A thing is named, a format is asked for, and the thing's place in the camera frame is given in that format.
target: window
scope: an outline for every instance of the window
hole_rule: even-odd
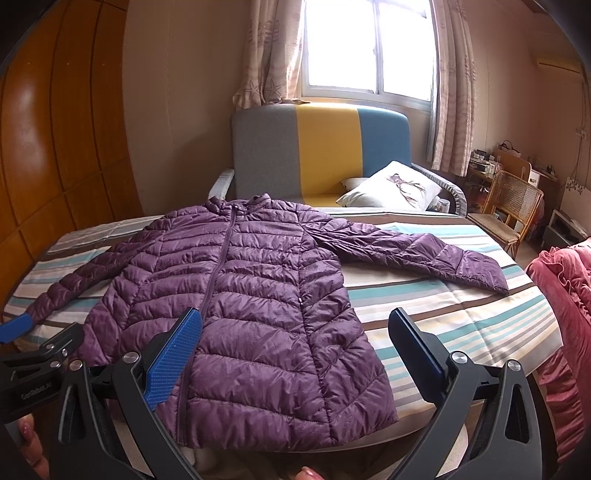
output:
[[[304,46],[304,96],[430,109],[428,0],[308,0]]]

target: rattan chair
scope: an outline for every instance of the rattan chair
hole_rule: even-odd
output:
[[[470,213],[468,218],[494,237],[514,259],[543,195],[525,180],[501,170],[495,175],[482,213]],[[505,222],[495,216],[496,211],[507,215]],[[514,229],[516,222],[523,224],[519,232]]]

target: ruffled pink bedding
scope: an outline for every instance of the ruffled pink bedding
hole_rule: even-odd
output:
[[[562,463],[591,424],[591,241],[542,252],[526,272],[554,310],[564,343],[538,369]]]

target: striped bedsheet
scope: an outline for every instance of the striped bedsheet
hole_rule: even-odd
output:
[[[400,417],[397,424],[349,447],[383,442],[413,432],[422,428],[433,413],[433,405],[421,398],[388,337],[387,318],[396,307],[403,307],[421,330],[435,333],[448,350],[466,352],[478,363],[502,365],[513,358],[529,374],[562,345],[556,318],[539,289],[491,237],[468,220],[426,213],[351,215],[351,210],[346,214],[342,209],[325,211],[403,233],[431,232],[447,243],[488,255],[501,266],[511,291],[503,297],[405,271],[367,264],[343,265],[351,304],[386,367]],[[62,237],[17,287],[5,306],[5,318],[21,314],[53,282],[155,218],[111,223]],[[18,347],[34,349],[71,322],[83,323],[108,284],[103,282],[87,290],[65,309],[52,314],[44,325],[20,339]]]

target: finger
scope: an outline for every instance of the finger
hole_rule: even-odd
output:
[[[35,437],[35,420],[33,419],[33,415],[29,414],[18,419],[18,430],[25,439],[25,443],[31,443]]]
[[[319,474],[317,474],[312,468],[303,466],[300,473],[295,476],[294,480],[324,480]]]
[[[35,465],[43,457],[43,447],[37,434],[34,434],[33,440],[29,445],[21,448],[21,452],[31,465]]]
[[[49,480],[49,463],[45,457],[41,457],[33,469],[41,477],[41,480]]]

